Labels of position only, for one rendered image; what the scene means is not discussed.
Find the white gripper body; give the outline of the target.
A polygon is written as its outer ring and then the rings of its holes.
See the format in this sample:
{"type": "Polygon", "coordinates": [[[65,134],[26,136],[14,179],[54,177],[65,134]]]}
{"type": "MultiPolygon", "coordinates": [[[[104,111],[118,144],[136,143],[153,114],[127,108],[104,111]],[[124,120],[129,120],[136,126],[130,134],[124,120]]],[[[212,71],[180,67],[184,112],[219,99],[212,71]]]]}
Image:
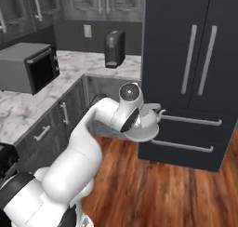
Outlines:
{"type": "Polygon", "coordinates": [[[143,107],[140,110],[140,116],[146,116],[149,111],[154,111],[156,115],[156,122],[159,123],[162,119],[162,115],[165,112],[165,109],[162,108],[160,103],[144,103],[143,107]]]}

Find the black stove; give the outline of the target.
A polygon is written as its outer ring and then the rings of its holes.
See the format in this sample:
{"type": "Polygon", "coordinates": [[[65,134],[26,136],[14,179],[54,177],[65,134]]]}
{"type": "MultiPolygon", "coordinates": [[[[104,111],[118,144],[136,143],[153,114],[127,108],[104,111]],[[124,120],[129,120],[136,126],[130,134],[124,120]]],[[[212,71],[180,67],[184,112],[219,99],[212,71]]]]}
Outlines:
{"type": "Polygon", "coordinates": [[[19,155],[13,145],[0,142],[0,180],[8,170],[19,161],[19,155]]]}

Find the dark navy fridge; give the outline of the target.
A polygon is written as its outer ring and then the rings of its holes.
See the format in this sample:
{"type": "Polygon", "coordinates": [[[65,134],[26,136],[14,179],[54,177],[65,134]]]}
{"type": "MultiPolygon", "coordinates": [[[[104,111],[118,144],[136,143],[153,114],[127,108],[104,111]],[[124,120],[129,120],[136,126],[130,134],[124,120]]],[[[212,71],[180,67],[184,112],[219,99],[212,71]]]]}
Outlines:
{"type": "Polygon", "coordinates": [[[213,153],[149,142],[139,158],[219,171],[238,121],[238,0],[146,0],[142,52],[142,91],[160,103],[164,115],[211,121],[219,127],[161,119],[154,140],[214,147],[213,153]],[[185,95],[181,87],[192,25],[197,34],[185,95]],[[218,26],[203,96],[198,96],[212,25],[218,26]]]}

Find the black coffee machine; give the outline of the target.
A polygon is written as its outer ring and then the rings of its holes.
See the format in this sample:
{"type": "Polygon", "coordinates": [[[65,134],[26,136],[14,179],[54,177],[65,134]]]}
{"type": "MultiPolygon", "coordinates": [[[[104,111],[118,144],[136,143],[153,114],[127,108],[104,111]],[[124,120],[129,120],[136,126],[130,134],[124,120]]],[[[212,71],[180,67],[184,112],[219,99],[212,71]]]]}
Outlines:
{"type": "Polygon", "coordinates": [[[126,57],[126,33],[123,31],[112,31],[105,38],[105,67],[117,68],[126,57]]]}

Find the grey lower cupboard door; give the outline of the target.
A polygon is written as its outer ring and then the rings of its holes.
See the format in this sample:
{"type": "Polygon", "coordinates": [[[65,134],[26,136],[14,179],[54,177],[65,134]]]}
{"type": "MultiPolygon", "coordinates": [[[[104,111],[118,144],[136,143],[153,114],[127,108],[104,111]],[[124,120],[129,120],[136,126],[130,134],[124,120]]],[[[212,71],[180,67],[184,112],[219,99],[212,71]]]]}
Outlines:
{"type": "Polygon", "coordinates": [[[56,103],[52,110],[54,124],[60,128],[65,139],[70,137],[71,132],[77,125],[85,108],[85,96],[83,81],[77,81],[56,103]],[[64,113],[60,105],[65,102],[69,117],[69,125],[63,123],[64,113]]]}

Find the grey upper cupboard run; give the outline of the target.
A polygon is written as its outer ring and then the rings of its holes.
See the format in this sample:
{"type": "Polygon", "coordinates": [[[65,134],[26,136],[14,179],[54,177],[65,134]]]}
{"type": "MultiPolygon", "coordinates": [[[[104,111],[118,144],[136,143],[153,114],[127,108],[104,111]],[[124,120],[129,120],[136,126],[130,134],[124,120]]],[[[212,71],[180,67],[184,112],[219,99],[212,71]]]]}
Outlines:
{"type": "Polygon", "coordinates": [[[63,0],[67,20],[141,22],[145,0],[63,0]]]}
{"type": "Polygon", "coordinates": [[[0,45],[62,19],[60,0],[0,0],[0,45]]]}

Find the grey drawer front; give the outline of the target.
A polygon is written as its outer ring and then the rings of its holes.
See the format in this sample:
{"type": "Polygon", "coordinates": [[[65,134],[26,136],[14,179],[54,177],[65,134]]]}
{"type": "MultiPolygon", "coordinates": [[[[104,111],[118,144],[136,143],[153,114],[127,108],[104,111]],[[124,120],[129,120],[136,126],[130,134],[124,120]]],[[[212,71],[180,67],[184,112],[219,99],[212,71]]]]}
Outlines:
{"type": "Polygon", "coordinates": [[[25,137],[29,153],[31,153],[35,148],[37,148],[43,141],[47,138],[53,129],[49,115],[43,116],[39,119],[30,129],[25,137]],[[34,140],[33,136],[38,136],[42,132],[42,127],[50,126],[50,130],[45,134],[45,136],[40,140],[34,140]]]}

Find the white wall outlet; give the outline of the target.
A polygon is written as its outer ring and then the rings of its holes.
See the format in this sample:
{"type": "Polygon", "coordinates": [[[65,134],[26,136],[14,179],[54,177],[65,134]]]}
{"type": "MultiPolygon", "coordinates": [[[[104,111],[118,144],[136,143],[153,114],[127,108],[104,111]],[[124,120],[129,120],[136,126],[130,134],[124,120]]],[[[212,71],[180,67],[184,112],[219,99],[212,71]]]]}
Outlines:
{"type": "Polygon", "coordinates": [[[92,31],[91,31],[91,26],[90,25],[84,25],[84,34],[86,38],[91,38],[92,37],[92,31]]]}

